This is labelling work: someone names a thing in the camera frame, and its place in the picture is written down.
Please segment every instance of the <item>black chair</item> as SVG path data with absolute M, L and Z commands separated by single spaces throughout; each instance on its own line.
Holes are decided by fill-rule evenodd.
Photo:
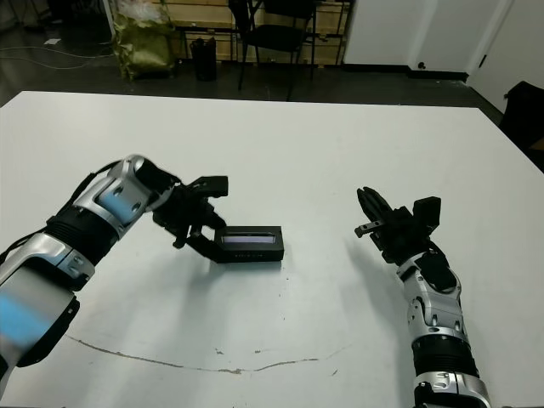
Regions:
M 499 128 L 544 172 L 544 151 L 530 148 L 544 138 L 544 89 L 522 81 L 505 98 L 508 105 Z
M 264 3 L 264 11 L 267 14 L 279 14 L 292 17 L 292 26 L 288 25 L 260 25 L 255 26 L 255 13 Z M 229 0 L 229 8 L 235 16 L 238 32 L 240 33 L 243 58 L 238 89 L 244 79 L 244 66 L 246 65 L 247 49 L 251 45 L 255 47 L 255 56 L 259 64 L 258 49 L 267 48 L 275 51 L 283 51 L 291 54 L 290 67 L 291 78 L 287 100 L 291 98 L 294 72 L 293 54 L 296 53 L 295 66 L 298 65 L 300 54 L 306 38 L 308 23 L 313 21 L 311 33 L 312 60 L 310 67 L 310 79 L 314 79 L 314 57 L 315 57 L 315 0 L 258 0 L 252 4 L 252 0 Z M 303 27 L 297 28 L 297 21 L 303 20 Z

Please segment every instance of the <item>robotic arm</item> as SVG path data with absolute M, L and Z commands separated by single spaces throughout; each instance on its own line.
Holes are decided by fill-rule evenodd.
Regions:
M 106 170 L 106 177 L 87 189 Z M 73 292 L 144 213 L 153 212 L 153 220 L 175 235 L 175 247 L 186 243 L 222 262 L 221 248 L 201 229 L 226 226 L 208 197 L 227 194 L 225 176 L 184 185 L 142 156 L 89 174 L 45 228 L 0 255 L 0 397 L 16 366 L 37 363 L 60 340 L 79 309 Z
M 396 264 L 408 301 L 408 327 L 417 407 L 491 408 L 468 342 L 460 302 L 461 282 L 429 236 L 439 226 L 440 199 L 429 197 L 393 210 L 373 189 L 357 190 L 370 223 L 355 229 L 371 239 L 388 264 Z

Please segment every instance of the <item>white paper on floor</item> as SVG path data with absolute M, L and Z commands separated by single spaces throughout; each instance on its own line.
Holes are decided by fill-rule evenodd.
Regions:
M 43 45 L 55 45 L 60 41 L 60 38 L 49 38 Z

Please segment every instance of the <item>white tabletop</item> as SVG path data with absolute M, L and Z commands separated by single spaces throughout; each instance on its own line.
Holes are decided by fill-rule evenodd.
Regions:
M 393 207 L 442 198 L 433 238 L 493 402 L 542 405 L 544 176 L 479 110 L 22 93 L 0 110 L 0 247 L 131 153 L 185 182 L 228 175 L 218 212 L 281 225 L 285 259 L 217 266 L 145 216 L 3 405 L 411 406 L 403 293 L 353 232 L 363 185 Z

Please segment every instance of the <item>dark floor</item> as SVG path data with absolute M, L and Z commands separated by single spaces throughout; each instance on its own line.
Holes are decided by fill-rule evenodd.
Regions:
M 14 28 L 0 33 L 0 48 L 42 47 L 48 38 L 60 37 L 51 49 L 74 54 L 110 54 L 110 33 L 104 20 L 73 27 L 50 28 L 44 33 L 29 33 Z M 54 66 L 82 68 L 54 70 L 28 61 L 3 59 L 22 57 Z M 218 65 L 216 82 L 198 82 L 193 65 L 183 63 L 175 78 L 143 79 L 129 82 L 121 78 L 115 58 L 76 59 L 48 51 L 0 49 L 0 106 L 23 90 L 82 92 L 98 94 L 135 94 L 189 98 L 285 100 L 288 69 L 283 65 L 248 66 L 244 87 L 239 92 L 240 66 Z M 309 69 L 302 69 L 296 80 L 292 100 L 379 105 L 438 105 L 480 108 L 494 123 L 502 114 L 460 81 L 415 79 L 400 73 L 347 72 L 339 67 L 316 69 L 309 80 Z

